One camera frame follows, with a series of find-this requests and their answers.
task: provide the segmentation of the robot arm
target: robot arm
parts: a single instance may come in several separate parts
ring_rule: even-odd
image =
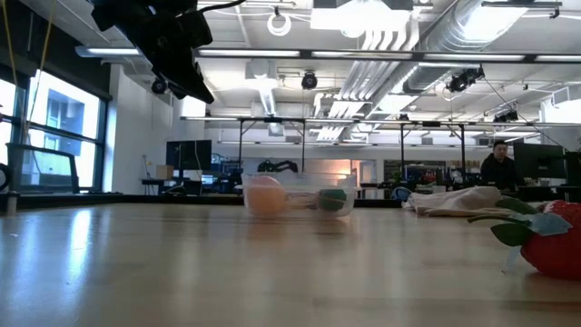
[[[298,173],[299,166],[290,160],[285,160],[283,162],[276,163],[276,164],[271,163],[270,160],[266,160],[258,165],[259,173],[270,173],[270,172],[280,173],[280,172],[284,172],[285,170],[290,170],[290,171],[293,171],[294,173]]]

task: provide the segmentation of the desk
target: desk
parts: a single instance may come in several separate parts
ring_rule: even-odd
[[[545,327],[576,326],[581,312],[579,282],[522,259],[500,271],[496,222],[122,203],[3,223],[2,326]],[[30,239],[42,246],[27,251]]]
[[[141,179],[142,185],[145,186],[145,195],[153,195],[148,194],[148,187],[149,185],[157,186],[157,195],[162,195],[162,188],[165,186],[165,182],[172,182],[172,180],[164,180],[164,179],[157,179],[157,178],[144,178]]]
[[[557,186],[556,193],[563,196],[563,200],[572,203],[581,203],[581,186]]]

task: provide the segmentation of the glass window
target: glass window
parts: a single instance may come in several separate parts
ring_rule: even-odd
[[[10,142],[10,134],[12,133],[12,125],[9,123],[0,123],[0,163],[8,164],[8,149],[6,145]]]
[[[32,129],[28,132],[28,135],[30,145],[32,146],[62,151],[74,155],[76,174],[79,176],[79,186],[93,186],[95,144]],[[70,175],[70,172],[59,172],[59,169],[61,169],[59,163],[54,163],[48,159],[45,160],[43,157],[36,158],[36,163],[38,164],[37,170],[41,172],[46,170],[53,174]]]
[[[0,80],[0,114],[14,115],[16,86]]]
[[[30,79],[28,119],[37,124],[96,138],[99,98],[47,72],[42,72],[38,83],[38,75],[37,71],[36,77]]]

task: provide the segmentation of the white cloth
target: white cloth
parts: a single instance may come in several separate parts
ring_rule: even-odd
[[[496,187],[478,186],[446,193],[413,193],[404,208],[411,208],[419,215],[427,216],[473,217],[482,214],[509,216],[514,212],[495,206],[502,198]]]

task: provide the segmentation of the orange object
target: orange object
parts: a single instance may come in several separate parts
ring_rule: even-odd
[[[275,215],[286,207],[286,193],[282,185],[272,177],[258,176],[251,179],[245,189],[244,201],[251,214]]]

